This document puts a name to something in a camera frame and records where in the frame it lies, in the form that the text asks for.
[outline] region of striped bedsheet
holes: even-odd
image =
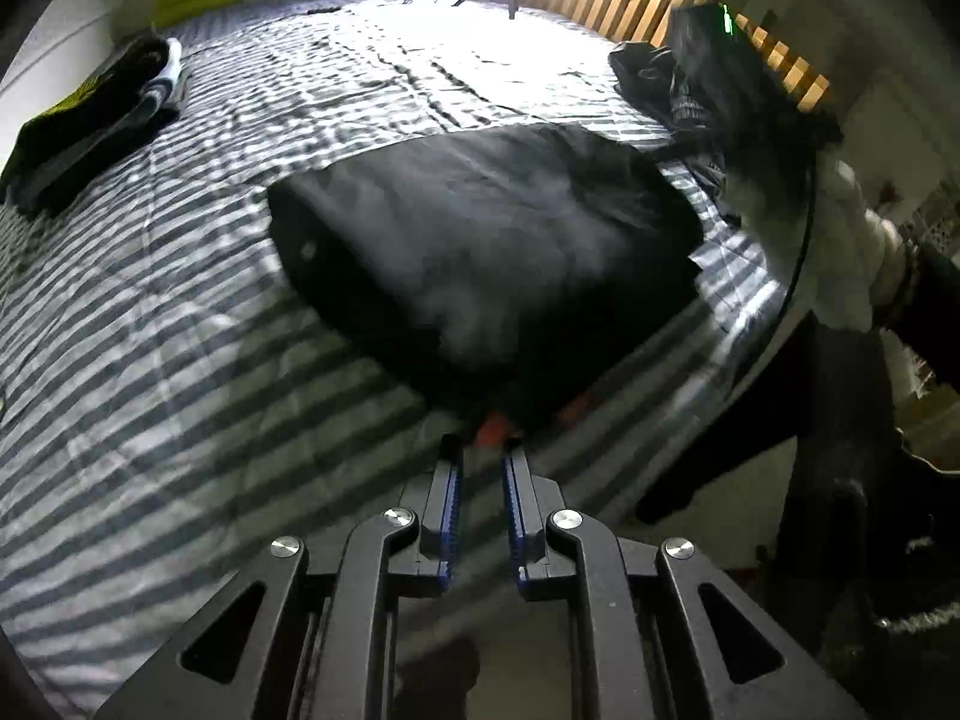
[[[472,127],[665,137],[613,89],[611,44],[560,17],[304,1],[184,25],[179,122],[58,220],[0,207],[0,624],[67,717],[93,712],[269,539],[342,538],[392,503],[456,427],[288,287],[268,185]],[[598,384],[585,419],[530,442],[535,469],[609,522],[722,410],[781,299],[760,250],[682,165],[664,171],[704,223],[702,298]],[[497,460],[470,458],[454,586],[403,610],[405,658],[514,592]]]

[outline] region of black device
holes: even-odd
[[[565,599],[578,720],[861,720],[856,701],[685,538],[618,538],[504,458],[517,584]]]
[[[101,707],[97,720],[384,720],[397,600],[440,595],[455,557],[462,447],[344,544],[276,538]],[[866,714],[683,538],[617,538],[503,461],[520,592],[565,599],[576,720],[864,720]]]
[[[461,447],[343,544],[280,536],[99,709],[97,720],[388,717],[397,600],[438,596],[455,557]]]

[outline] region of metal screw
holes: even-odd
[[[414,521],[414,512],[410,509],[387,509],[383,512],[383,518],[395,528],[403,528]]]
[[[565,531],[572,531],[584,523],[583,515],[574,512],[573,509],[560,509],[558,512],[553,512],[553,517],[550,519],[553,520],[554,525]]]
[[[297,552],[299,552],[299,538],[295,536],[275,538],[270,545],[270,554],[274,557],[293,557]]]
[[[664,541],[664,552],[674,560],[686,560],[696,552],[696,549],[685,538],[667,538]]]

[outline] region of black cable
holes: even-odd
[[[754,344],[750,355],[743,362],[741,362],[737,375],[733,380],[734,385],[741,382],[744,376],[747,375],[748,371],[752,370],[754,365],[757,363],[757,360],[760,360],[760,355],[763,354],[763,351],[774,340],[776,332],[779,330],[779,328],[781,328],[781,324],[784,323],[784,319],[786,319],[786,313],[790,309],[790,301],[793,300],[793,296],[797,291],[797,285],[800,283],[800,274],[803,272],[803,265],[806,262],[806,255],[808,255],[810,250],[810,239],[813,237],[813,220],[817,205],[816,152],[813,153],[808,168],[806,169],[805,183],[806,192],[808,193],[808,198],[806,199],[806,228],[803,230],[803,239],[800,240],[800,251],[797,253],[797,264],[794,266],[793,275],[790,277],[790,283],[787,285],[786,295],[784,295],[784,302],[781,303],[781,307],[776,313],[776,319],[765,333],[764,337],[762,338],[762,342]]]

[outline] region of folded towel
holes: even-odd
[[[78,90],[21,127],[0,201],[25,215],[64,210],[96,175],[179,114],[189,73],[181,45],[149,34],[104,62]]]

